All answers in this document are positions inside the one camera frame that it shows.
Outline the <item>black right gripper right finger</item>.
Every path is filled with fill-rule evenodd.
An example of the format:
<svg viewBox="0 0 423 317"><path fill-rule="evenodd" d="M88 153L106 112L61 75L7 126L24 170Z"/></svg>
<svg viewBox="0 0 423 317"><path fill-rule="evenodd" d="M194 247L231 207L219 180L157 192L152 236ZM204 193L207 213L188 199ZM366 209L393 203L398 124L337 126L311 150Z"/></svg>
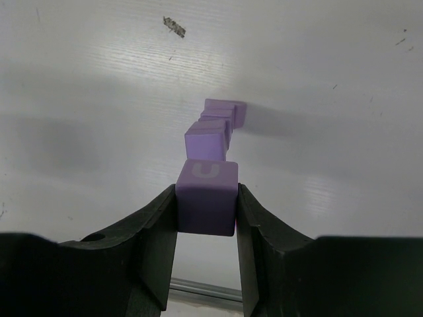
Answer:
<svg viewBox="0 0 423 317"><path fill-rule="evenodd" d="M245 316L421 316L422 239L309 238L239 186Z"/></svg>

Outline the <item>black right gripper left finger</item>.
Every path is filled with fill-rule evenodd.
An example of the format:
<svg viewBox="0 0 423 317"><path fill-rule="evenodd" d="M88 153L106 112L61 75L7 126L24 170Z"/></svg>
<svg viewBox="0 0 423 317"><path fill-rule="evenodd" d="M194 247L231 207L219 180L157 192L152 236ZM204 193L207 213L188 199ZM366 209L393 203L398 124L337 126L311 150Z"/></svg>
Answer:
<svg viewBox="0 0 423 317"><path fill-rule="evenodd" d="M175 187L80 241L1 235L2 316L159 316L177 238Z"/></svg>

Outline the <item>purple wood block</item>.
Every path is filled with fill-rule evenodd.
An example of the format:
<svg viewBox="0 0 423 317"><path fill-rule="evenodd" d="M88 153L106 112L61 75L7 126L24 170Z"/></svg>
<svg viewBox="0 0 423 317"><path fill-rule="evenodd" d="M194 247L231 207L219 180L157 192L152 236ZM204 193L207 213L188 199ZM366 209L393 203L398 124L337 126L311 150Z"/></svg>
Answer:
<svg viewBox="0 0 423 317"><path fill-rule="evenodd" d="M200 114L200 121L204 120L218 120L218 119L228 119L233 121L234 120L234 112L232 109L218 109L218 108L210 108L205 109Z"/></svg>
<svg viewBox="0 0 423 317"><path fill-rule="evenodd" d="M217 100L207 98L204 102L205 109L221 109L233 111L233 128L239 129L244 126L247 114L247 103L237 100Z"/></svg>
<svg viewBox="0 0 423 317"><path fill-rule="evenodd" d="M230 116L202 116L198 123L200 127L208 129L224 129L225 138L230 142L233 133L233 120Z"/></svg>
<svg viewBox="0 0 423 317"><path fill-rule="evenodd" d="M178 231L233 236L238 176L236 162L186 160L175 187Z"/></svg>
<svg viewBox="0 0 423 317"><path fill-rule="evenodd" d="M184 134L188 159L226 161L228 142L224 129L208 129L194 122Z"/></svg>

